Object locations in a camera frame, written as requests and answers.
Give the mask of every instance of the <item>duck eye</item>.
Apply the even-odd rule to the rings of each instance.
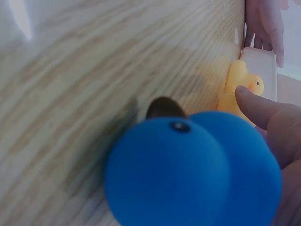
[[[190,132],[190,126],[181,121],[174,121],[169,124],[169,126],[179,132],[188,133]]]

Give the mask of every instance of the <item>blue rubber toy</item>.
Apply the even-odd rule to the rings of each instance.
[[[268,226],[281,173],[244,120],[221,112],[187,117],[161,97],[112,148],[104,188],[123,226]]]

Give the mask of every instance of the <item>fingernail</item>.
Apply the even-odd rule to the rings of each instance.
[[[280,60],[279,67],[283,68],[283,60]]]
[[[247,87],[244,87],[244,86],[236,87],[236,92],[238,92],[238,93],[242,93],[242,92],[246,92],[246,91],[249,91]]]

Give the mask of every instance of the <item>wood grain surface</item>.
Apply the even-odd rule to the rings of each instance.
[[[114,226],[109,147],[171,96],[214,109],[238,59],[244,0],[0,1],[0,225]]]

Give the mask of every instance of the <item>yellow rubber duck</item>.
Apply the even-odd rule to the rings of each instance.
[[[235,114],[255,126],[244,114],[242,114],[237,105],[235,98],[235,89],[237,86],[245,86],[258,96],[261,96],[264,90],[262,78],[257,74],[249,73],[245,62],[237,60],[229,67],[224,94],[219,99],[217,110]]]

